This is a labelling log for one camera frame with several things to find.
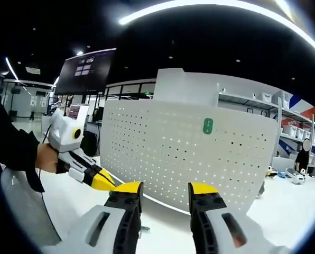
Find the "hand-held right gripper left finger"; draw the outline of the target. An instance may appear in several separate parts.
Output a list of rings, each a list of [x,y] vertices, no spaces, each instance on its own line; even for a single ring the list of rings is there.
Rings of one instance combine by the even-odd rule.
[[[64,241],[69,253],[136,253],[141,231],[143,182],[117,186],[73,226]]]

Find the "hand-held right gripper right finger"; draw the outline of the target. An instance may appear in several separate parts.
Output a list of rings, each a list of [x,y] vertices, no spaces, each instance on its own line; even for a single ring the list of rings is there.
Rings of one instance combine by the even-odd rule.
[[[190,229],[196,253],[281,253],[259,226],[240,211],[227,207],[217,189],[188,183]]]

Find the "person's left hand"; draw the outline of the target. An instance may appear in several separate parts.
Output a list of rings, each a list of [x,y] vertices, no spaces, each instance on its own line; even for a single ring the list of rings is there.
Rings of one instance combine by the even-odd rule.
[[[57,172],[58,153],[48,143],[40,143],[37,149],[35,167],[49,173]]]

